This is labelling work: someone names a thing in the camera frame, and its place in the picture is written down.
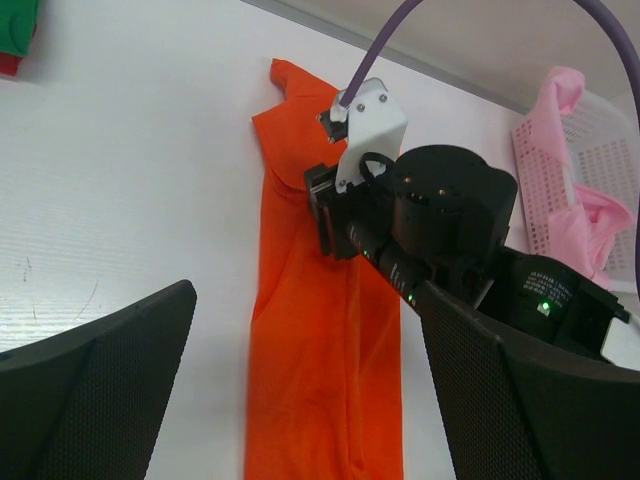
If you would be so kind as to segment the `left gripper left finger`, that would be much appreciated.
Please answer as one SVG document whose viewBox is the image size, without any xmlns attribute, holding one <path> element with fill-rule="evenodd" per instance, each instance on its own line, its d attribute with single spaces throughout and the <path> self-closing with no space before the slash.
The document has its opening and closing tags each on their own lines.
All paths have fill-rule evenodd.
<svg viewBox="0 0 640 480">
<path fill-rule="evenodd" d="M 4 479 L 142 479 L 196 306 L 181 280 L 1 355 Z"/>
</svg>

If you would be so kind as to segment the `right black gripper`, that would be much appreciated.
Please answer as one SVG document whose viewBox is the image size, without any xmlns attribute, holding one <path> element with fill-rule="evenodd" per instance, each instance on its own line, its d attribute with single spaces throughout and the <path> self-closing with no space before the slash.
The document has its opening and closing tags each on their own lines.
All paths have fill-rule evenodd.
<svg viewBox="0 0 640 480">
<path fill-rule="evenodd" d="M 390 237 L 393 217 L 392 167 L 371 181 L 337 191 L 337 168 L 323 163 L 304 172 L 309 205 L 316 221 L 321 252 L 336 260 L 373 255 Z"/>
</svg>

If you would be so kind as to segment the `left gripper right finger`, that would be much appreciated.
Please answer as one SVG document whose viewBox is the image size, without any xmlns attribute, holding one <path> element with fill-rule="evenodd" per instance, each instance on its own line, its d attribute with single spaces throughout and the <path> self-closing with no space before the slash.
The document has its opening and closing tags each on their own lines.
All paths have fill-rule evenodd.
<svg viewBox="0 0 640 480">
<path fill-rule="evenodd" d="M 430 283 L 418 315 L 457 478 L 638 478 L 638 372 L 551 346 Z"/>
</svg>

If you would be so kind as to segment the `orange t shirt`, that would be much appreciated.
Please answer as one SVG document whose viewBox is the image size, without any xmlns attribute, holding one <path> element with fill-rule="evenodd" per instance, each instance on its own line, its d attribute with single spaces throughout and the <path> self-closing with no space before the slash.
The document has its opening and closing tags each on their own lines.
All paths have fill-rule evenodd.
<svg viewBox="0 0 640 480">
<path fill-rule="evenodd" d="M 336 91 L 281 59 L 270 78 L 284 98 L 253 118 L 265 175 L 244 475 L 400 479 L 400 301 L 365 260 L 321 254 L 304 185 L 342 155 L 317 121 Z"/>
</svg>

